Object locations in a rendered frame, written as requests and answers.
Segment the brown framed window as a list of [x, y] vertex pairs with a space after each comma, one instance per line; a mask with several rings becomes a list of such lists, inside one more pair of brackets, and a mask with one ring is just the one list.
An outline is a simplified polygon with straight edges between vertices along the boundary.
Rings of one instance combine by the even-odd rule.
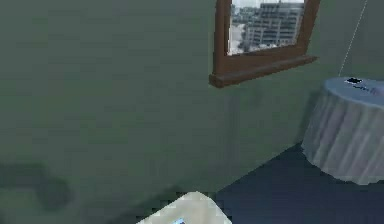
[[312, 63], [307, 54], [320, 0], [216, 0], [213, 72], [223, 88]]

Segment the white table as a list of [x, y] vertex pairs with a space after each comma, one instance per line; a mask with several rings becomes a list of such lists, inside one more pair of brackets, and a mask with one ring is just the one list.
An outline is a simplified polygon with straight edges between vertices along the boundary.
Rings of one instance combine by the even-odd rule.
[[201, 192], [188, 192], [136, 224], [233, 224], [221, 208]]

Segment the round table with grey cloth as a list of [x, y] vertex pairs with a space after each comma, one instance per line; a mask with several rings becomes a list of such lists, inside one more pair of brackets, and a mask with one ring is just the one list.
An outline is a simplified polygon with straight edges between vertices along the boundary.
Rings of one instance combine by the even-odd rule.
[[335, 77], [324, 82], [301, 147], [306, 159], [336, 179], [384, 181], [384, 81]]

